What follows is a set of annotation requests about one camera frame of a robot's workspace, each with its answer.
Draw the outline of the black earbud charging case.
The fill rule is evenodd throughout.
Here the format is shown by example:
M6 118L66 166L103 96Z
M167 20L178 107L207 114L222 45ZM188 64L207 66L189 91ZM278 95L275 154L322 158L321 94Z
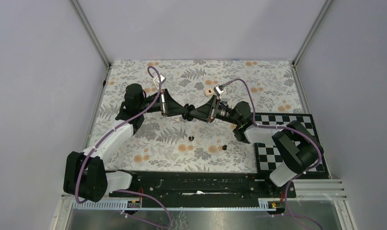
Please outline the black earbud charging case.
M185 104L184 108L187 110L186 113L182 114L182 118L187 121L192 121L194 116L191 115L191 111L195 109L195 106L192 104Z

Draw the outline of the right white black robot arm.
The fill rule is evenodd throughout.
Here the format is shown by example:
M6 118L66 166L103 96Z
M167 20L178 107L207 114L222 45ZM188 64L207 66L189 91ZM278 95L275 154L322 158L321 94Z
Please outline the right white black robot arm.
M230 108L215 95L198 108L189 104L184 108L187 110L183 115L185 120L197 119L211 123L219 119L236 126L233 133L237 141L277 148L283 162L270 173L270 181L265 184L265 191L271 197L278 197L286 183L315 168L322 161L322 146L298 121L275 126L258 124L248 102L241 101Z

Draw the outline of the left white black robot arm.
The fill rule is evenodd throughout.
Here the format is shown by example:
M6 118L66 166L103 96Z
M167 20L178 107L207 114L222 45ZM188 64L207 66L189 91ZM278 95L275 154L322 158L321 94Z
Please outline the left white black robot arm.
M100 201L121 190L128 197L138 193L139 185L131 172L107 172L105 165L120 146L140 129L144 113L160 112L163 116L186 115L188 109L176 102L167 89L146 96L139 84L126 87L124 101L112 127L99 141L82 152L71 152L66 160L63 191L83 201Z

